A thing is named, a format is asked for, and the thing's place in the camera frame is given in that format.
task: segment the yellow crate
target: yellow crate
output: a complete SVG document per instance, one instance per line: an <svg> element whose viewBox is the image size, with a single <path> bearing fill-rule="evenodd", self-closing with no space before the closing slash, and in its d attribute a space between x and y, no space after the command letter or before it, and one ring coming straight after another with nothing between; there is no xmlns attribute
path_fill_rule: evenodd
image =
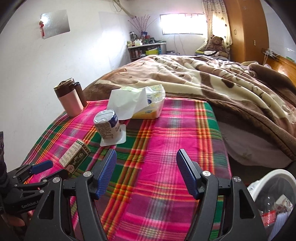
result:
<svg viewBox="0 0 296 241"><path fill-rule="evenodd" d="M158 49L146 51L146 55L151 55L151 54L159 54Z"/></svg>

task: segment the blue gripper pad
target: blue gripper pad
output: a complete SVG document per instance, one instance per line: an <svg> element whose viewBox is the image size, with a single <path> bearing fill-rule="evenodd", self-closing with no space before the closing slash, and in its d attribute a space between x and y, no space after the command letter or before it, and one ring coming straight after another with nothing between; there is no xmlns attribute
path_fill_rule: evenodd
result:
<svg viewBox="0 0 296 241"><path fill-rule="evenodd" d="M200 174L184 149L178 150L176 160L189 194L197 200L200 194L198 189L201 187Z"/></svg>
<svg viewBox="0 0 296 241"><path fill-rule="evenodd" d="M39 163L37 165L32 166L31 168L31 174L38 174L43 171L46 171L47 169L50 169L54 166L53 162L51 160L44 161L42 163Z"/></svg>
<svg viewBox="0 0 296 241"><path fill-rule="evenodd" d="M91 170L94 174L90 193L94 199L99 199L105 194L117 162L114 149L109 149L102 161L98 161Z"/></svg>

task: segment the patterned curtain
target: patterned curtain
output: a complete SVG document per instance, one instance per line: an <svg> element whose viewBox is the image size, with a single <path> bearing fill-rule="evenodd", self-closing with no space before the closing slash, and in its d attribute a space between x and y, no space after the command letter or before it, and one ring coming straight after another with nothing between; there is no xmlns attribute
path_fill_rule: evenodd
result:
<svg viewBox="0 0 296 241"><path fill-rule="evenodd" d="M199 51L205 51L211 45L213 36L222 37L226 49L232 44L228 16L223 0L202 0L205 17L207 19L206 43Z"/></svg>

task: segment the stuffed animal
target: stuffed animal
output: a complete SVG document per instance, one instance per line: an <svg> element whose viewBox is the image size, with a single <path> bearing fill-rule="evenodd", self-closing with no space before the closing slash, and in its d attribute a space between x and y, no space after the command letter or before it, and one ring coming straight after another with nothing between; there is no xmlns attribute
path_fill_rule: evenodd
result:
<svg viewBox="0 0 296 241"><path fill-rule="evenodd" d="M212 38L212 44L206 50L219 51L220 56L228 58L228 53L226 52L226 49L223 46L223 38L220 38L218 36L214 36Z"/></svg>

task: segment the table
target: table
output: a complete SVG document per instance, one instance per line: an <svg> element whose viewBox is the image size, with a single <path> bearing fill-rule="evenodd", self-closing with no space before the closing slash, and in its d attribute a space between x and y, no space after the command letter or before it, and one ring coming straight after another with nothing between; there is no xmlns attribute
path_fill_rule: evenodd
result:
<svg viewBox="0 0 296 241"><path fill-rule="evenodd" d="M128 47L128 52L130 54L131 61L136 61L140 58L140 51L142 53L146 53L147 50L154 49L160 47L160 54L166 54L166 43L154 43L154 44L144 44L141 46L133 46L133 47Z"/></svg>
<svg viewBox="0 0 296 241"><path fill-rule="evenodd" d="M127 142L100 147L94 116L106 109L108 100L88 102L75 118L61 114L43 133L24 163L52 160L54 167L34 175L29 182L62 168L59 158L82 139L91 154L74 176L91 170L109 148L117 152L117 164L105 195L96 201L109 240L183 241L197 207L176 164L176 152L184 148L203 170L230 179L227 152L211 106L203 101L166 98L159 118L126 120ZM217 236L223 201L219 199L212 235ZM73 226L78 227L75 198L71 199Z"/></svg>

